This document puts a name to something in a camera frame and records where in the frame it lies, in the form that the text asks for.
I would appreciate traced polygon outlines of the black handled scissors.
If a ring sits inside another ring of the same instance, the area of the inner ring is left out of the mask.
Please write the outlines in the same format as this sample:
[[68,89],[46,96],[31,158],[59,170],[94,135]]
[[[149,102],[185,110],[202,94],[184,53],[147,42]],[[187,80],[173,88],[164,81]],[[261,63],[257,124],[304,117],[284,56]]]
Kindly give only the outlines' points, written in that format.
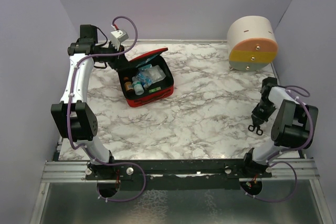
[[263,135],[263,133],[264,133],[263,130],[260,128],[259,125],[249,125],[248,126],[248,130],[250,132],[255,132],[259,136]]

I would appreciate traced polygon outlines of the brown bottle orange cap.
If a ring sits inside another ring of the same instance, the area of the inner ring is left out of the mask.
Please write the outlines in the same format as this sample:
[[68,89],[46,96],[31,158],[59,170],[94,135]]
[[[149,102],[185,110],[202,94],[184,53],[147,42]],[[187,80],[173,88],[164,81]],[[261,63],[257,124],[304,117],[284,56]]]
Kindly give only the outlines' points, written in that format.
[[123,78],[123,81],[124,81],[124,89],[125,89],[125,92],[127,94],[133,94],[134,93],[134,87],[132,85],[132,82],[131,80],[129,79],[129,77],[124,77]]

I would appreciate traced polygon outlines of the blue yellow plaster pack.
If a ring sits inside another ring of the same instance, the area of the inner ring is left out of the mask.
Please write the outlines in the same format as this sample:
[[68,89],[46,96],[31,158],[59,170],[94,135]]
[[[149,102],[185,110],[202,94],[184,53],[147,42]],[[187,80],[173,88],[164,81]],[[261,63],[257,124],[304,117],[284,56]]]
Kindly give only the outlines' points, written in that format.
[[147,65],[152,59],[154,59],[156,56],[158,56],[158,53],[154,54],[143,54],[141,56],[138,56],[137,58],[134,58],[130,61],[131,66],[133,67],[141,67],[143,65]]

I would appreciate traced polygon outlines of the blue packets clear bag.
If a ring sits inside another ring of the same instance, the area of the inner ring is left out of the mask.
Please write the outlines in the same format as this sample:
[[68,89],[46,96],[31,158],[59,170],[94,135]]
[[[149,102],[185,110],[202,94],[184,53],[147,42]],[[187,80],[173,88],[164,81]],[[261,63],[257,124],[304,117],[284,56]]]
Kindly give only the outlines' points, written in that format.
[[149,68],[140,68],[138,69],[138,73],[135,76],[142,84],[142,86],[147,89],[149,88],[153,83],[151,79],[148,76],[148,70]]

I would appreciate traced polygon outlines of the clear bottle green label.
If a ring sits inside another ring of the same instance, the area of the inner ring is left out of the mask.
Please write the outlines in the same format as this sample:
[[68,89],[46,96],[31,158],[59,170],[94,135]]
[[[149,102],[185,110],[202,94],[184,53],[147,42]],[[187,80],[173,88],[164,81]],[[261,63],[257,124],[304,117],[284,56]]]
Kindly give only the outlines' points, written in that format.
[[140,81],[135,80],[132,85],[136,95],[142,95],[144,93],[144,89]]

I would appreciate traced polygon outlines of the red black medicine case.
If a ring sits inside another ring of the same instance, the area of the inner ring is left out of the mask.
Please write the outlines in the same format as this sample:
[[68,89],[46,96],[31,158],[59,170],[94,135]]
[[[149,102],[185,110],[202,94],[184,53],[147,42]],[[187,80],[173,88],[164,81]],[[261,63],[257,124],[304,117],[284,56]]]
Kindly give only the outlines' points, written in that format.
[[161,56],[168,48],[160,48],[142,54],[130,61],[119,56],[113,65],[118,73],[123,95],[130,107],[167,98],[173,94],[174,78]]

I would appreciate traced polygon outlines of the white gauze clear bag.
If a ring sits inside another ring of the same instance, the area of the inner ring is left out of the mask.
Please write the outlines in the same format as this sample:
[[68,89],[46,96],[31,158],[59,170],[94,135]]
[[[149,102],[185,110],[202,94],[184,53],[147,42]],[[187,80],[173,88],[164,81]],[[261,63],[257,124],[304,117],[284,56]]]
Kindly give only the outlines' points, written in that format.
[[151,79],[152,83],[156,83],[165,79],[166,74],[161,69],[160,66],[154,66],[147,70],[148,76]]

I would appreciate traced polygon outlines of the small green box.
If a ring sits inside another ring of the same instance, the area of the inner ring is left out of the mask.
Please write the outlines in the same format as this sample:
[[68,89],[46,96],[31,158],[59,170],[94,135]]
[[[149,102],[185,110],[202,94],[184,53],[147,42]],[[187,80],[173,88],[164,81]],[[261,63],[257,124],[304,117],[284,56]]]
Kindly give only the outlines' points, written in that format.
[[149,93],[155,93],[155,92],[158,92],[158,91],[160,91],[161,90],[161,88],[160,87],[157,87],[157,88],[154,88],[154,89],[150,89],[149,90]]

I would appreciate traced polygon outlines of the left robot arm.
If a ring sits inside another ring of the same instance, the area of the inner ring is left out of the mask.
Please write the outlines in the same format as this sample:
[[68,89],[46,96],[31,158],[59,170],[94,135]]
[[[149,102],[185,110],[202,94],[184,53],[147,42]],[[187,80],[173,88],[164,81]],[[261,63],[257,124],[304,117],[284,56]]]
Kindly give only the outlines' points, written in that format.
[[94,25],[80,26],[80,37],[67,49],[70,68],[66,88],[59,103],[52,104],[51,114],[61,137],[69,140],[73,150],[83,149],[90,163],[99,165],[99,175],[110,179],[116,166],[97,136],[98,120],[87,103],[88,84],[95,63],[107,63],[113,59],[112,54],[123,51],[121,44],[128,34],[113,25],[111,39],[98,44],[99,31]]

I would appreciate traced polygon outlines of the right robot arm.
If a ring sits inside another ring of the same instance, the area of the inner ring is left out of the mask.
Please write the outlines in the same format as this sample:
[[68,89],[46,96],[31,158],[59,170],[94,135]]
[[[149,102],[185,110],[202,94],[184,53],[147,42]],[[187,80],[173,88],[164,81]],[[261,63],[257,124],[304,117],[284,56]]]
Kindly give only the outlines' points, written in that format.
[[260,126],[278,111],[271,128],[270,140],[244,155],[241,171],[246,177],[264,173],[269,163],[284,152],[310,147],[318,118],[316,106],[308,105],[293,95],[294,92],[309,97],[310,93],[298,92],[297,86],[280,86],[277,78],[262,81],[261,98],[251,113],[252,124],[248,130],[261,136]]

